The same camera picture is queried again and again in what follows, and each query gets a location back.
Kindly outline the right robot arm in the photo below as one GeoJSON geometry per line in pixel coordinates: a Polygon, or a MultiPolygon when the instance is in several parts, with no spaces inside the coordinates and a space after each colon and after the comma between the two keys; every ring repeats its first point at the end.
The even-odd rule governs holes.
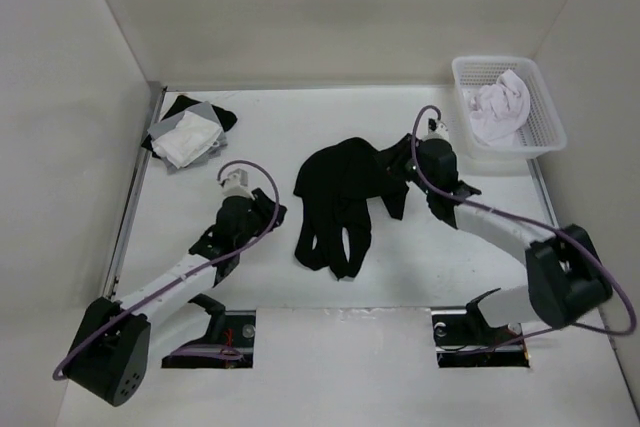
{"type": "Polygon", "coordinates": [[[562,329],[612,297],[610,281],[584,257],[595,254],[584,229],[571,225],[554,233],[479,208],[481,191],[459,179],[456,154],[443,138],[414,141],[406,135],[376,161],[393,178],[424,192],[438,220],[484,239],[524,267],[525,284],[490,290],[467,303],[471,312],[463,327],[471,340],[487,342],[510,323],[541,321],[562,329]]]}

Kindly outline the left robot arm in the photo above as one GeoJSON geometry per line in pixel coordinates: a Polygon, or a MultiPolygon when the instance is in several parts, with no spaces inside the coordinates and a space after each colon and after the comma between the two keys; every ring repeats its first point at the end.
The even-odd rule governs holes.
{"type": "Polygon", "coordinates": [[[225,324],[224,305],[207,293],[234,270],[242,251],[282,224],[286,212],[260,189],[226,197],[215,223],[176,265],[120,299],[99,297],[87,307],[54,379],[68,379],[118,407],[141,386],[150,364],[172,356],[241,359],[233,347],[206,347],[221,340],[225,324]]]}

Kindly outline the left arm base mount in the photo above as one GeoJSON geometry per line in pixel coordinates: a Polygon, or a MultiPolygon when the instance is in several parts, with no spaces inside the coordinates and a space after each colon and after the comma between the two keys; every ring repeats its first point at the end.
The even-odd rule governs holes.
{"type": "Polygon", "coordinates": [[[196,314],[207,314],[204,333],[189,340],[180,350],[196,355],[171,354],[161,360],[162,369],[251,369],[254,361],[257,313],[229,311],[205,294],[188,303],[196,314]]]}

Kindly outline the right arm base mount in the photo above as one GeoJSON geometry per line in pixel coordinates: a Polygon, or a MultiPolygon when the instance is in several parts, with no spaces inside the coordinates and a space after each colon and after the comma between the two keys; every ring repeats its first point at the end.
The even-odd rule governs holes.
{"type": "Polygon", "coordinates": [[[465,306],[442,307],[431,311],[432,331],[439,368],[529,368],[523,340],[498,348],[497,345],[522,334],[519,324],[490,327],[478,304],[497,292],[488,291],[465,306]]]}

